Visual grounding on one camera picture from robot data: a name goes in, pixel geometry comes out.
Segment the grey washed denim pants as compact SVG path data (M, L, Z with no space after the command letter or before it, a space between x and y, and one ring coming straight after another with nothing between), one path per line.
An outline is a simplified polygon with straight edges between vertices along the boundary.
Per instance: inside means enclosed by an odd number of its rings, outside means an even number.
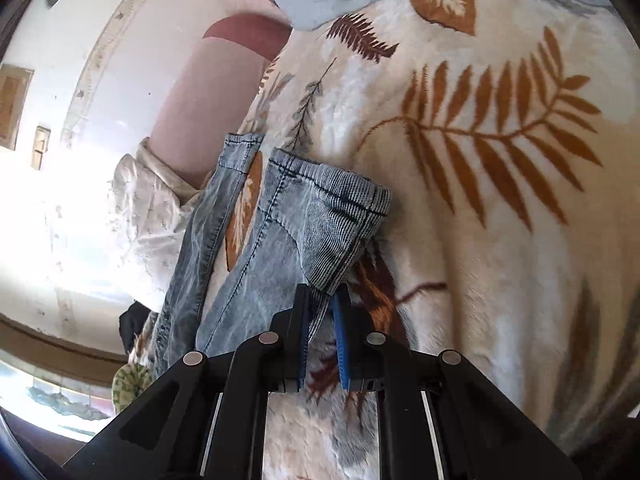
M154 377L192 350L206 356L235 350L292 307L299 284L310 289L309 329L318 330L337 286L390 211L385 186L276 148L262 175L247 245L208 306L215 261L262 140L255 133L224 139L155 324Z

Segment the green white patterned quilt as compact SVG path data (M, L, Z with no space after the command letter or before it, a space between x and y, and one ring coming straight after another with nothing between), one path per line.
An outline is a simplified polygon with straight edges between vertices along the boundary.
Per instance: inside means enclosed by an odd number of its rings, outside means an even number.
M149 367L138 363L122 366L112 381L112 404L116 415L134 402L152 384Z

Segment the black garment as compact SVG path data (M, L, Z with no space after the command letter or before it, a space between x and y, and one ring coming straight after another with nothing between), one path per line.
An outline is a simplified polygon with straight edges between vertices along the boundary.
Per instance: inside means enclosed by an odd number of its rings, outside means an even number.
M137 336L142 334L144 324L150 313L151 310L145 307L144 304L135 301L133 304L130 304L124 313L119 315L119 336L127 354L134 350L134 343L137 340Z

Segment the white patterned pillow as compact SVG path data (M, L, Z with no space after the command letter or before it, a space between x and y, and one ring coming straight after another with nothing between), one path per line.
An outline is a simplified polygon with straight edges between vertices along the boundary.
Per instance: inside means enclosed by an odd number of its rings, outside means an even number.
M131 296L155 312L164 302L200 194L149 150L148 139L115 168L114 230L127 283Z

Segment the cream leaf pattern blanket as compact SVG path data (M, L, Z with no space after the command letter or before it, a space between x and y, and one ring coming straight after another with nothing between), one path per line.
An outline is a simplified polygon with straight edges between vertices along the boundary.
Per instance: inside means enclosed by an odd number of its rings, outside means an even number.
M208 306L273 150L360 174L392 193L341 282L373 326L462 353L585 478L638 477L639 48L618 15L383 0L291 32L228 134L250 133ZM271 405L269 479L378 472L373 400L338 388L332 325L329 306L303 393Z

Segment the beige wall light switch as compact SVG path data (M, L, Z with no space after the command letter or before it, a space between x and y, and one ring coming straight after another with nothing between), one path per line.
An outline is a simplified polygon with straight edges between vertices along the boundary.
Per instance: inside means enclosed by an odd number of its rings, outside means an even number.
M34 137L34 146L32 147L32 168L40 170L42 166L43 156L47 153L51 130L38 126Z

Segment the beige wall panel plate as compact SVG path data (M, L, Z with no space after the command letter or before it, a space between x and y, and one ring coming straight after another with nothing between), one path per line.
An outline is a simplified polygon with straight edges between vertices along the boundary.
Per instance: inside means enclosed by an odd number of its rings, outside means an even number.
M0 142L14 151L30 81L34 72L11 64L2 64L0 73Z

